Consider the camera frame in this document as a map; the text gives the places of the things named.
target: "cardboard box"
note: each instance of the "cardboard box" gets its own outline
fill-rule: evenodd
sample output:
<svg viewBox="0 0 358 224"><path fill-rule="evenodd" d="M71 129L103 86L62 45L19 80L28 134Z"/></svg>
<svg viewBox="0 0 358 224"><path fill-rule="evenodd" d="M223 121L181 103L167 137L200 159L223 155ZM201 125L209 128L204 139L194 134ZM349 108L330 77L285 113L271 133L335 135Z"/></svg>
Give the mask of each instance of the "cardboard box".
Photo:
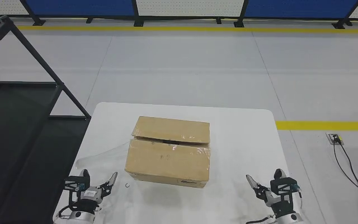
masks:
<svg viewBox="0 0 358 224"><path fill-rule="evenodd" d="M209 180L210 124L140 116L125 171L134 179L203 188Z"/></svg>

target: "robotic arm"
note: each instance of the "robotic arm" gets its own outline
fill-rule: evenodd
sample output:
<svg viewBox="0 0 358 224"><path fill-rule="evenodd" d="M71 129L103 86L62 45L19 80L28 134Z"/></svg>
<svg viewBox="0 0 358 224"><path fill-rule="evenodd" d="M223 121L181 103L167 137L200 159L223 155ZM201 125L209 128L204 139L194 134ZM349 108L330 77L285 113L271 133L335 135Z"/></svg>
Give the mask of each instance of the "robotic arm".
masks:
<svg viewBox="0 0 358 224"><path fill-rule="evenodd" d="M102 203L104 197L111 194L117 175L117 172L113 173L108 181L99 186L90 186L90 174L86 169L82 170L79 176L66 178L64 190L69 191L68 206L59 211L58 217L67 220L66 223L93 224L96 208ZM77 196L75 202L72 201L73 193ZM72 212L65 217L62 212L68 208Z"/></svg>
<svg viewBox="0 0 358 224"><path fill-rule="evenodd" d="M250 175L246 175L246 179L251 188L255 191L256 197L263 200L265 204L273 210L277 224L304 224L301 215L293 210L292 198L292 194L295 192L298 192L300 197L302 197L302 191L297 185L297 181L287 177L282 169L275 171L274 179L270 181L271 188L262 186L254 181ZM247 224L259 223L267 219L268 217L259 221L247 222Z"/></svg>

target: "blue wall panel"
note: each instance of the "blue wall panel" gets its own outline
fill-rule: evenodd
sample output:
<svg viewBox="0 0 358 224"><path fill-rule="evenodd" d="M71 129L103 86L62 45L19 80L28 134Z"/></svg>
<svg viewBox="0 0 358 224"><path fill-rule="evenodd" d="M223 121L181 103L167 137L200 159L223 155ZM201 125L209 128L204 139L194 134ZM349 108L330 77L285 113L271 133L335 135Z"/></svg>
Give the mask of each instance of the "blue wall panel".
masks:
<svg viewBox="0 0 358 224"><path fill-rule="evenodd" d="M343 18L357 0L249 0L247 17Z"/></svg>
<svg viewBox="0 0 358 224"><path fill-rule="evenodd" d="M34 14L133 16L131 0L27 0Z"/></svg>

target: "yellow stripe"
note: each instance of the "yellow stripe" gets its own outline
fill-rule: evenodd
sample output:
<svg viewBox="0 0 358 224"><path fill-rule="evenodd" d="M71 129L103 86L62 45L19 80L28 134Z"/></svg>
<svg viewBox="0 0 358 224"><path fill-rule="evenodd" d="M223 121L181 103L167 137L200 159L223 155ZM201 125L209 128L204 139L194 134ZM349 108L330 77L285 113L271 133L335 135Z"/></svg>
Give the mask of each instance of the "yellow stripe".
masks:
<svg viewBox="0 0 358 224"><path fill-rule="evenodd" d="M276 121L277 130L358 130L358 122Z"/></svg>
<svg viewBox="0 0 358 224"><path fill-rule="evenodd" d="M256 28L256 27L169 27L169 26L18 26L20 30L55 31L201 31L201 32L302 32L318 34L358 34L357 29L294 29L294 28Z"/></svg>

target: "box flap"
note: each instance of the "box flap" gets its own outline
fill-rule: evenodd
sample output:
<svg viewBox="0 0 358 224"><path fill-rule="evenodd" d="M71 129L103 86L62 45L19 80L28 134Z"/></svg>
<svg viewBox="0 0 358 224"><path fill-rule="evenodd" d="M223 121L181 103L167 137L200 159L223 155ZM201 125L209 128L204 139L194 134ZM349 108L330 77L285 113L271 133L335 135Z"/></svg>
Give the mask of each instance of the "box flap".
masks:
<svg viewBox="0 0 358 224"><path fill-rule="evenodd" d="M210 149L132 139L125 171L208 181Z"/></svg>
<svg viewBox="0 0 358 224"><path fill-rule="evenodd" d="M210 143L210 124L140 116L132 136L178 142Z"/></svg>

